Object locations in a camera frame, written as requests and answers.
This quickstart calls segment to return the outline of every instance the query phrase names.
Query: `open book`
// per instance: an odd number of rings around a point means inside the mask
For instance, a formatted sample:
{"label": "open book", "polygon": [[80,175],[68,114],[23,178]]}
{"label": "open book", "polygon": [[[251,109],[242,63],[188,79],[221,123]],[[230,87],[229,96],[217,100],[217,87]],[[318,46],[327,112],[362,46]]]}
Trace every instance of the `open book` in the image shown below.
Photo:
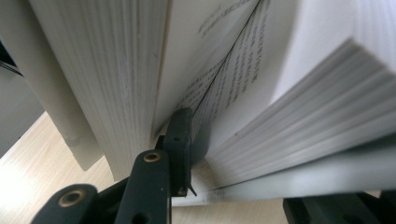
{"label": "open book", "polygon": [[396,131],[392,1],[16,2],[2,41],[82,166],[103,152],[116,179],[180,107],[209,136],[198,193]]}

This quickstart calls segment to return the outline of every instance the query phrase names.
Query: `book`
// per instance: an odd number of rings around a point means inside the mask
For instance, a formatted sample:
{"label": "book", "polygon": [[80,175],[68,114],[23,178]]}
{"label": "book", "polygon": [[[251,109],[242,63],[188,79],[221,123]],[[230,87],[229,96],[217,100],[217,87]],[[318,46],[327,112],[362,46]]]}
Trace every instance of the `book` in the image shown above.
{"label": "book", "polygon": [[[193,138],[209,136],[192,171],[198,193],[396,131],[391,1],[19,4],[89,123],[100,146],[90,150],[103,151],[116,179],[181,107],[194,111]],[[17,49],[4,27],[6,48]]]}

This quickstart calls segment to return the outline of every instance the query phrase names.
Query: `screw hole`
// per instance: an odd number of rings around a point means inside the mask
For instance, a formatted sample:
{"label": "screw hole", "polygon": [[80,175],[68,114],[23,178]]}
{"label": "screw hole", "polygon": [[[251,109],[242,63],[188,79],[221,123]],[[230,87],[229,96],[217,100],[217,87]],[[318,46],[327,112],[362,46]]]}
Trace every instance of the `screw hole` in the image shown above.
{"label": "screw hole", "polygon": [[158,153],[149,153],[144,157],[144,160],[146,162],[153,162],[153,161],[158,161],[161,158],[160,154]]}
{"label": "screw hole", "polygon": [[64,194],[60,199],[58,204],[61,207],[70,207],[81,202],[85,198],[84,189],[75,189]]}
{"label": "screw hole", "polygon": [[147,224],[149,223],[149,214],[147,213],[138,213],[134,215],[132,218],[132,224]]}

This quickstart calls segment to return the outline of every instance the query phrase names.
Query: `black clamp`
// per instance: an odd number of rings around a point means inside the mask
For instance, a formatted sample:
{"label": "black clamp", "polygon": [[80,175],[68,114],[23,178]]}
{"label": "black clamp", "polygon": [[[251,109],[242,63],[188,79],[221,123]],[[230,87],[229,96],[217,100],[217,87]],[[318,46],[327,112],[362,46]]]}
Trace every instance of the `black clamp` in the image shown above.
{"label": "black clamp", "polygon": [[32,223],[171,223],[172,197],[191,186],[189,108],[175,112],[156,148],[140,153],[130,177],[97,193],[91,185],[72,185],[55,193]]}

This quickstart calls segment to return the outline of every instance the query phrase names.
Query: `black bracket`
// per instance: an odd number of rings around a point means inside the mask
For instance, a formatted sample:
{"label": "black bracket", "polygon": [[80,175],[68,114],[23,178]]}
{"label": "black bracket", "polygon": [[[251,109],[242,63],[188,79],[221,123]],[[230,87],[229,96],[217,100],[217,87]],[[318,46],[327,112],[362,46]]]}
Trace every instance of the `black bracket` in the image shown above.
{"label": "black bracket", "polygon": [[188,189],[195,194],[191,118],[189,108],[175,112],[156,149],[136,157],[130,177],[100,193],[91,185],[61,189],[32,223],[171,223],[172,197],[185,197]]}
{"label": "black bracket", "polygon": [[367,193],[336,194],[283,201],[289,224],[396,223],[396,191],[379,198]]}

